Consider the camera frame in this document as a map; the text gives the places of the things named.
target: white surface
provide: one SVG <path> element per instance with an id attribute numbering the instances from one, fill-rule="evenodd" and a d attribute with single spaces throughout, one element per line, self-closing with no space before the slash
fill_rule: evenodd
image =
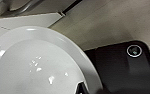
<path id="1" fill-rule="evenodd" d="M 0 56 L 0 94 L 75 94 L 85 82 L 76 62 L 46 41 L 21 41 Z"/>
<path id="2" fill-rule="evenodd" d="M 62 16 L 60 16 L 58 13 L 3 18 L 0 19 L 0 36 L 8 32 L 10 29 L 18 28 L 21 26 L 49 27 L 60 18 L 62 18 Z"/>
<path id="3" fill-rule="evenodd" d="M 60 18 L 62 16 L 58 13 L 2 18 L 0 19 L 0 26 L 7 29 L 15 29 L 22 26 L 49 27 Z"/>
<path id="4" fill-rule="evenodd" d="M 37 44 L 39 44 L 39 46 L 38 45 L 33 46 L 32 42 L 29 42 L 32 45 L 31 47 L 33 47 L 31 49 L 35 50 L 36 48 L 39 48 L 39 47 L 40 48 L 36 49 L 35 52 L 31 51 L 31 53 L 28 53 L 27 50 L 31 50 L 31 49 L 27 48 L 28 44 L 25 42 L 22 42 L 22 41 L 27 41 L 27 40 L 32 40 L 32 39 L 34 39 L 36 41 L 40 40 L 40 41 L 43 41 L 47 44 L 49 43 L 49 44 L 55 45 L 55 47 L 56 46 L 60 47 L 68 55 L 70 55 L 70 57 L 77 63 L 77 65 L 80 67 L 81 71 L 83 72 L 90 94 L 95 94 L 96 92 L 98 92 L 98 90 L 102 89 L 101 81 L 98 77 L 98 74 L 97 74 L 94 66 L 92 65 L 91 61 L 84 54 L 84 52 L 76 44 L 74 44 L 71 40 L 69 40 L 65 36 L 55 32 L 53 30 L 47 29 L 47 28 L 27 26 L 27 27 L 21 27 L 21 28 L 14 29 L 14 30 L 6 33 L 5 35 L 3 35 L 0 38 L 0 66 L 3 66 L 2 62 L 5 62 L 4 64 L 11 64 L 13 62 L 11 60 L 15 60 L 16 62 L 19 63 L 20 60 L 15 59 L 16 57 L 18 57 L 18 56 L 16 56 L 16 54 L 18 54 L 18 53 L 22 53 L 22 55 L 25 55 L 26 57 L 28 57 L 28 55 L 31 55 L 31 57 L 30 57 L 30 59 L 31 59 L 36 54 L 42 54 L 43 49 L 48 50 L 47 48 L 41 48 L 41 47 L 46 47 L 47 44 L 42 43 L 42 42 L 33 41 L 33 42 L 36 42 Z M 6 69 L 7 70 L 13 70 L 13 68 L 8 69 L 7 67 L 4 67 L 4 69 L 5 70 Z"/>

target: glossy surface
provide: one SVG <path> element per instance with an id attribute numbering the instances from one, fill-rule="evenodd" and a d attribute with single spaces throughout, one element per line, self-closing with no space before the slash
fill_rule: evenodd
<path id="1" fill-rule="evenodd" d="M 0 38 L 0 94 L 74 94 L 75 83 L 85 81 L 75 63 L 83 72 L 91 94 L 102 89 L 90 60 L 65 36 L 41 27 L 11 30 Z M 46 90 L 51 85 L 55 88 Z"/>
<path id="2" fill-rule="evenodd" d="M 16 43 L 0 60 L 0 94 L 74 94 L 83 81 L 76 62 L 45 41 Z"/>

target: black panel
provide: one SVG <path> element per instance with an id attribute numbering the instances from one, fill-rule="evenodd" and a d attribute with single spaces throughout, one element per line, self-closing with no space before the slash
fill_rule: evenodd
<path id="1" fill-rule="evenodd" d="M 141 55 L 129 56 L 130 45 L 138 45 Z M 94 65 L 109 94 L 150 94 L 150 51 L 145 43 L 131 41 L 109 45 L 94 50 L 94 54 Z"/>

